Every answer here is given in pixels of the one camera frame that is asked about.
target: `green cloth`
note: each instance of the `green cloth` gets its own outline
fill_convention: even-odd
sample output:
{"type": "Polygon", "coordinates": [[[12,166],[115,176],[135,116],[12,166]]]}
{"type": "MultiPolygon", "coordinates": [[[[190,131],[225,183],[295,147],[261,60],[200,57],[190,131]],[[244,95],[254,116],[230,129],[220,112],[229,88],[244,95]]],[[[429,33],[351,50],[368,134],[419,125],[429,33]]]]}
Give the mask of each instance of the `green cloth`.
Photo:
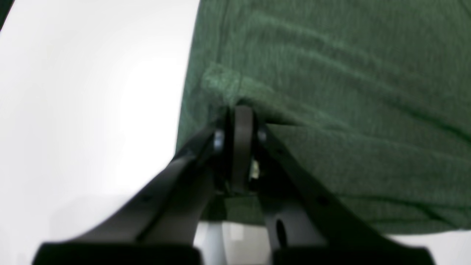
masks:
{"type": "MultiPolygon", "coordinates": [[[[470,229],[470,10],[469,0],[201,0],[177,149],[212,108],[245,100],[378,231],[470,229]]],[[[253,205],[232,201],[229,218],[259,216],[253,205]]]]}

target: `metal frame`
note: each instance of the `metal frame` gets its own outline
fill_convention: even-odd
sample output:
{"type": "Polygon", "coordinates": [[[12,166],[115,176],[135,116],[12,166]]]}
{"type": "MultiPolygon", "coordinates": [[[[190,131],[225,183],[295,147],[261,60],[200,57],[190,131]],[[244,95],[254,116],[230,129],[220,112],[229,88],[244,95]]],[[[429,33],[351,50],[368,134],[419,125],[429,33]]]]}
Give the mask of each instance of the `metal frame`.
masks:
{"type": "Polygon", "coordinates": [[[427,249],[396,244],[351,213],[247,106],[221,109],[116,214],[73,240],[44,243],[33,264],[203,264],[192,247],[198,221],[207,205],[218,215],[220,195],[238,194],[259,198],[272,264],[433,264],[427,249]]]}

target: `white surface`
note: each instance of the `white surface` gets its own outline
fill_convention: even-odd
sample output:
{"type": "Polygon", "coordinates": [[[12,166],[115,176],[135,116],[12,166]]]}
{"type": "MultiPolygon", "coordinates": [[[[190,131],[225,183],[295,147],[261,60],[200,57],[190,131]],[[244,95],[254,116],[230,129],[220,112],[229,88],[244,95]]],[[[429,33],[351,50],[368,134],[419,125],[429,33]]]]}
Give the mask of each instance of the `white surface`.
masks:
{"type": "MultiPolygon", "coordinates": [[[[0,33],[0,265],[86,231],[166,166],[197,6],[16,0],[0,33]]],[[[223,225],[231,263],[264,257],[257,229],[223,225]]],[[[395,238],[428,244],[438,265],[471,264],[469,232],[395,238]]]]}

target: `white background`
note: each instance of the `white background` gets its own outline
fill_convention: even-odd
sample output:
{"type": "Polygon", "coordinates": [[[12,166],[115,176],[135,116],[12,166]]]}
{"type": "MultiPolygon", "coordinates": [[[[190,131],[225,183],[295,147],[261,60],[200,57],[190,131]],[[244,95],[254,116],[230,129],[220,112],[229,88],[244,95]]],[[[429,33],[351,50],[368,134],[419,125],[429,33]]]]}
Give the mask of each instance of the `white background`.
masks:
{"type": "MultiPolygon", "coordinates": [[[[16,0],[0,33],[0,265],[96,225],[170,161],[197,6],[16,0]]],[[[469,233],[397,238],[471,264],[469,233]]]]}

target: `black plastic base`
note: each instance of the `black plastic base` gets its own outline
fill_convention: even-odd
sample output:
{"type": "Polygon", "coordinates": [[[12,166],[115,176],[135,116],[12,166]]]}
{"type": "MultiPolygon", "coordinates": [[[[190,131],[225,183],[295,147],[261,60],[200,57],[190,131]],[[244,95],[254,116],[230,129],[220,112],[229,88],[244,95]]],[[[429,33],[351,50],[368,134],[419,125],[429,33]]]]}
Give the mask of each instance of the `black plastic base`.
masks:
{"type": "Polygon", "coordinates": [[[46,243],[34,265],[163,265],[203,264],[191,246],[46,243]]]}
{"type": "Polygon", "coordinates": [[[286,248],[275,251],[273,265],[430,265],[433,264],[426,249],[408,248],[403,252],[385,252],[373,249],[286,248]]]}

